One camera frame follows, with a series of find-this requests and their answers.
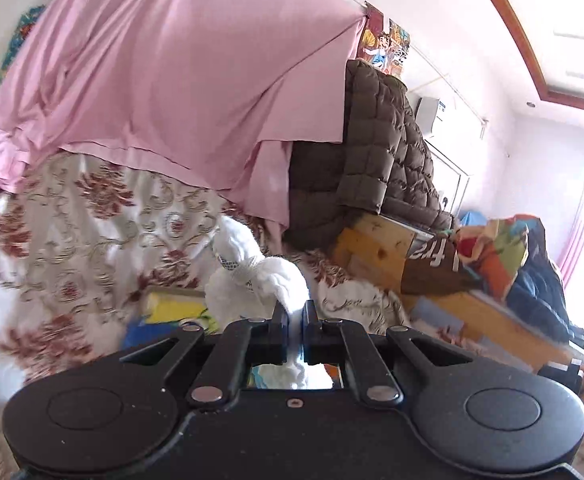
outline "wooden board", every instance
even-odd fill
[[[379,288],[395,292],[401,290],[405,258],[398,256],[394,251],[386,250],[379,242],[365,234],[348,228],[343,229],[332,253],[332,259],[352,275],[368,280]]]
[[[386,251],[405,258],[416,237],[416,232],[396,221],[378,215],[365,214],[354,225],[354,231],[369,236]]]
[[[549,361],[568,365],[575,358],[582,361],[584,372],[582,352],[568,344],[561,345],[539,336],[521,322],[473,294],[459,292],[449,296],[427,297],[427,299],[462,320],[467,325],[467,330],[471,331],[473,339],[479,333],[485,335],[511,355],[529,364],[534,371],[538,371]],[[401,300],[403,300],[403,307],[409,312],[417,304],[418,297],[402,295]]]

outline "quilted jacket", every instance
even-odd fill
[[[293,145],[285,235],[292,245],[327,248],[363,211],[429,230],[451,227],[406,92],[395,77],[361,60],[347,62],[342,144]]]

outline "cartoon poster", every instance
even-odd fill
[[[400,78],[408,57],[409,34],[376,7],[367,4],[367,23],[358,44],[357,57],[383,73]]]

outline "floral fabric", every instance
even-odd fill
[[[15,469],[1,414],[24,384],[119,348],[149,285],[203,286],[219,263],[219,214],[266,230],[216,192],[88,155],[58,153],[0,197],[0,480]],[[318,253],[292,253],[325,317],[374,333],[405,322],[401,304]]]

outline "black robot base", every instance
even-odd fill
[[[305,307],[304,359],[344,387],[257,390],[281,364],[287,314],[152,344],[18,392],[3,427],[32,479],[578,479],[584,406],[556,381],[403,326],[370,336]]]

